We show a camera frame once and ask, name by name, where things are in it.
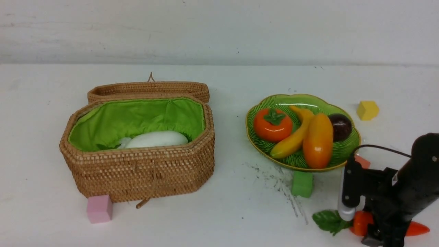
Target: wicker basket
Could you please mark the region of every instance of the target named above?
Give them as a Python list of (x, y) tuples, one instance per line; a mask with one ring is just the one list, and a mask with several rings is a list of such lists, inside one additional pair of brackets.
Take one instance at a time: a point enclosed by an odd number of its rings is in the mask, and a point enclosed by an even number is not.
[(205, 130), (186, 145), (160, 148), (111, 149), (82, 152), (68, 137), (77, 120), (103, 102), (142, 99), (124, 95), (97, 100), (75, 112), (60, 141), (60, 151), (72, 172), (78, 190), (85, 196), (108, 194), (112, 202), (142, 200), (191, 193), (213, 174), (215, 132), (210, 107), (187, 94), (150, 95), (148, 98), (190, 98), (202, 105)]
[(133, 95), (163, 95), (169, 93), (189, 94), (203, 103), (210, 99), (209, 88), (206, 84), (191, 81), (155, 81), (152, 72), (147, 82), (116, 83), (95, 87), (87, 93), (88, 102)]

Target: banana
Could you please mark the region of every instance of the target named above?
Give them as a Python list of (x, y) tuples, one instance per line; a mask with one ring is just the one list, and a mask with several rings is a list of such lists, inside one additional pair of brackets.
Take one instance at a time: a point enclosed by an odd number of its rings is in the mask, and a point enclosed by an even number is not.
[(288, 157), (302, 148), (302, 143), (308, 131), (309, 123), (314, 117), (314, 113), (308, 109), (301, 109), (294, 105), (290, 105), (289, 108), (297, 115), (301, 124), (299, 129), (297, 129), (287, 138), (278, 142), (271, 149), (270, 156), (274, 159), (282, 159)]

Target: white wall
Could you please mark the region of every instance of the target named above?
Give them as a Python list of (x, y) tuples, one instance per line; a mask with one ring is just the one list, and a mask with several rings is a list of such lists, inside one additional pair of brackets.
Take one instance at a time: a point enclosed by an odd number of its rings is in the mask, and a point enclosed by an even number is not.
[(439, 65), (436, 0), (0, 0), (0, 62)]

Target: green fabric lining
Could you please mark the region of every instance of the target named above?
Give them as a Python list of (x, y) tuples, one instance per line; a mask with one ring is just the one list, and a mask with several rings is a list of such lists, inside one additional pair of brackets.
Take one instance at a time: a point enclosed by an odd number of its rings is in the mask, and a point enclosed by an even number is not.
[(204, 130), (203, 106), (189, 98), (123, 100), (106, 102), (78, 119), (68, 141), (83, 152), (95, 152), (152, 131), (177, 131), (191, 142)]

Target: black cable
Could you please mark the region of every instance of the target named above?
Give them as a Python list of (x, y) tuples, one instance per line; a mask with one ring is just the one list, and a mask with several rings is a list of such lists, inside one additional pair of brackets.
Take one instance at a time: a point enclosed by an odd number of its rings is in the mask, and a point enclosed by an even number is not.
[(403, 153), (403, 152), (400, 152), (400, 151), (396, 151), (396, 150), (394, 150), (394, 149), (390, 149), (390, 148), (386, 148), (386, 147), (381, 147), (381, 146), (378, 146), (378, 145), (370, 145), (370, 144), (364, 144), (364, 145), (360, 145), (360, 146), (356, 147), (356, 148), (352, 151), (351, 156), (354, 157), (355, 152), (356, 152), (358, 149), (363, 148), (363, 147), (371, 147), (371, 148), (383, 149), (383, 150), (386, 150), (386, 151), (390, 151), (390, 152), (397, 153), (397, 154), (399, 154), (399, 155), (402, 155), (402, 156), (405, 156), (405, 157), (411, 158), (411, 155), (408, 155), (408, 154), (406, 154), (406, 153)]

